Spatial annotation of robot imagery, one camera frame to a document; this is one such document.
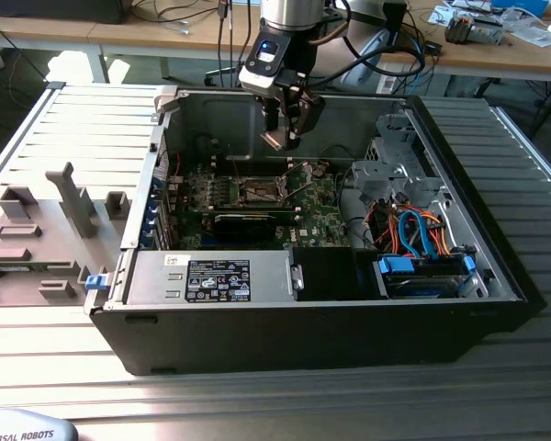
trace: white cable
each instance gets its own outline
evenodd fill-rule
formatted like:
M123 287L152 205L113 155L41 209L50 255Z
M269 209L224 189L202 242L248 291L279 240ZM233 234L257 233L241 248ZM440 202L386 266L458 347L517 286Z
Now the white cable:
M527 16L531 16L533 17L534 19L536 19L536 21L538 21L541 25L545 26L546 28L549 27L548 24L546 24L541 18L537 17L535 14L533 14L532 12L530 11L527 11L526 9L522 8L522 7L518 7L518 6L511 6L507 9L514 9L515 11L521 11L521 12L524 12Z
M28 106L25 106L22 103L19 103L15 96L12 95L12 78L15 76L15 70L17 69L17 63L18 60L20 60L20 57L22 55L22 50L18 50L17 58L15 59L15 62L12 64L12 72L10 73L10 76L8 77L8 94L10 95L10 99L12 99L12 102L15 103L17 106L20 106L26 110L28 110Z

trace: slotted aluminum surface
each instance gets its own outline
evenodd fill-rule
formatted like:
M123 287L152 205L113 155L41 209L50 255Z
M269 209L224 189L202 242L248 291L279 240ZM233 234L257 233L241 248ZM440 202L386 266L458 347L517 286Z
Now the slotted aluminum surface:
M503 213L520 200L551 207L541 193L483 194ZM525 239L515 246L535 255ZM549 303L539 317L454 364L338 371L135 378L81 308L0 309L0 407L69 418L83 440L551 440L548 273L539 283Z
M484 100L422 101L537 287L551 294L549 164L505 113Z

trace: aluminum profile table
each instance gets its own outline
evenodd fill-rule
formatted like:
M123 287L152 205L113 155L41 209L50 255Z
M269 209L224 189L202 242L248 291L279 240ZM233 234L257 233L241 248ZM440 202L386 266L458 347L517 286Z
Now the aluminum profile table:
M69 93L73 90L48 91L31 111L0 158L0 186L45 118L71 117L74 107L62 100L92 106L121 99L118 93L153 94L147 87ZM143 96L125 96L127 102L137 97ZM479 101L459 109L442 102L427 100L426 105L452 128L464 119L470 124L461 130L482 124L499 129L494 125L499 121L512 127L497 109ZM474 111L479 118L473 118ZM448 134L447 125L442 126L445 136L467 136ZM479 135L476 142L462 140L462 162L474 169L472 177L494 212L502 210L501 220L511 224L511 231L519 229L514 246L527 247L523 259L537 255L537 261L546 262L550 250L543 246L551 244L551 225L539 230L537 239L525 241L522 216L533 215L520 202L538 199L551 207L551 192L539 193L551 185L551 177L534 171L546 173L546 163L529 150L520 132L506 133L516 143L506 148L505 173L492 175L499 167L480 154ZM540 165L527 163L528 156ZM508 220L506 212L521 218ZM548 269L543 274L545 281L551 278ZM551 283L541 288L549 306L539 317L514 334L492 335L452 365L228 375L136 378L124 370L81 307L0 308L0 407L69 419L82 440L551 440Z

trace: blue drive bracket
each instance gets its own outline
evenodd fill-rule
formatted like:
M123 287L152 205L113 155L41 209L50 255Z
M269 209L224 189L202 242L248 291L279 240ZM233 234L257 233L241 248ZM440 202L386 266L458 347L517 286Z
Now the blue drive bracket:
M414 264L409 257L401 255L383 256L379 261L379 271L382 274L390 273L414 273Z

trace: power supply label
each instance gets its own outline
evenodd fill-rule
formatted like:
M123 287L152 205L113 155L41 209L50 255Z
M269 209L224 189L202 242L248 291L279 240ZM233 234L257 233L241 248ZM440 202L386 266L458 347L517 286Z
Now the power supply label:
M251 301L248 260L190 260L186 301Z

